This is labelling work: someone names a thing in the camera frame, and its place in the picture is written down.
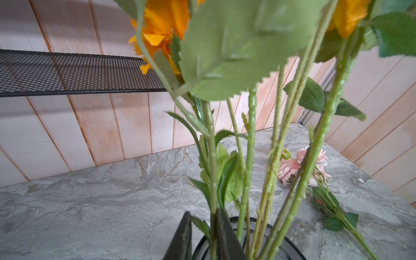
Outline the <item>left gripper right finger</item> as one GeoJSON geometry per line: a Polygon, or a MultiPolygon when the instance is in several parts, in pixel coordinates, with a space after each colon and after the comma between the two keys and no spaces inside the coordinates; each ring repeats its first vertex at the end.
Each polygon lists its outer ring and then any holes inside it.
{"type": "Polygon", "coordinates": [[[218,209],[216,217],[220,260],[246,260],[247,257],[226,213],[222,209],[218,209]]]}

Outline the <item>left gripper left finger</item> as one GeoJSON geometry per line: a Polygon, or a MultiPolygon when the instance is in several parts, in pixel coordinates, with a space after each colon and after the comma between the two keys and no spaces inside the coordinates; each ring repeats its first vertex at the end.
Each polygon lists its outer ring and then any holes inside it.
{"type": "Polygon", "coordinates": [[[191,213],[186,211],[163,257],[163,260],[192,259],[192,221],[191,213]]]}

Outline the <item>pink peony stem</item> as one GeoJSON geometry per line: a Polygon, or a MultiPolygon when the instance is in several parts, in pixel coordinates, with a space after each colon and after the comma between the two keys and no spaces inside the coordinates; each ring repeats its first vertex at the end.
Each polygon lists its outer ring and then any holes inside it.
{"type": "Polygon", "coordinates": [[[309,182],[310,188],[307,190],[312,195],[311,203],[325,216],[325,228],[333,232],[347,230],[364,248],[370,259],[377,260],[378,257],[357,229],[359,215],[341,209],[338,199],[329,190],[327,178],[326,172],[316,167],[309,182]]]}
{"type": "MultiPolygon", "coordinates": [[[[283,154],[289,156],[287,159],[281,159],[281,164],[278,172],[278,179],[283,185],[288,185],[297,176],[298,170],[301,168],[301,163],[306,156],[306,152],[309,146],[301,148],[296,152],[295,157],[291,157],[288,150],[284,150],[283,154]]],[[[315,163],[313,174],[309,180],[308,185],[310,187],[318,187],[319,181],[326,182],[328,178],[332,176],[325,171],[325,167],[328,165],[328,158],[326,152],[322,149],[318,155],[318,159],[315,163]]]]}

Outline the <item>pink rose bud stem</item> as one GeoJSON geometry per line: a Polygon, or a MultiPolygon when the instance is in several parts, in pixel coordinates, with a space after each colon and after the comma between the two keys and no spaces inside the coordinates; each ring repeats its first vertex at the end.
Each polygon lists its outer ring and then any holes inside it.
{"type": "Polygon", "coordinates": [[[209,240],[210,258],[212,260],[220,260],[217,244],[216,214],[218,209],[222,209],[228,217],[228,213],[225,209],[226,190],[229,186],[230,178],[236,170],[237,163],[243,159],[243,156],[240,153],[237,153],[231,157],[225,164],[225,168],[222,171],[223,174],[219,176],[216,154],[217,146],[224,138],[231,135],[236,138],[245,138],[248,141],[247,165],[242,168],[243,190],[240,202],[240,212],[242,216],[239,217],[238,228],[234,229],[240,242],[242,228],[244,226],[244,214],[246,213],[246,208],[248,206],[249,175],[251,173],[249,164],[252,162],[252,156],[254,154],[252,146],[255,141],[255,105],[251,104],[249,106],[249,115],[244,120],[247,134],[243,134],[231,130],[215,132],[210,104],[206,101],[201,101],[200,104],[197,105],[195,100],[191,99],[189,103],[194,110],[189,111],[176,97],[173,97],[172,100],[181,113],[177,114],[173,111],[168,111],[167,113],[180,121],[192,134],[197,145],[200,158],[199,162],[209,178],[207,183],[195,179],[190,180],[194,186],[203,193],[210,210],[209,224],[191,214],[192,225],[196,225],[196,227],[205,235],[205,238],[209,240]]]}

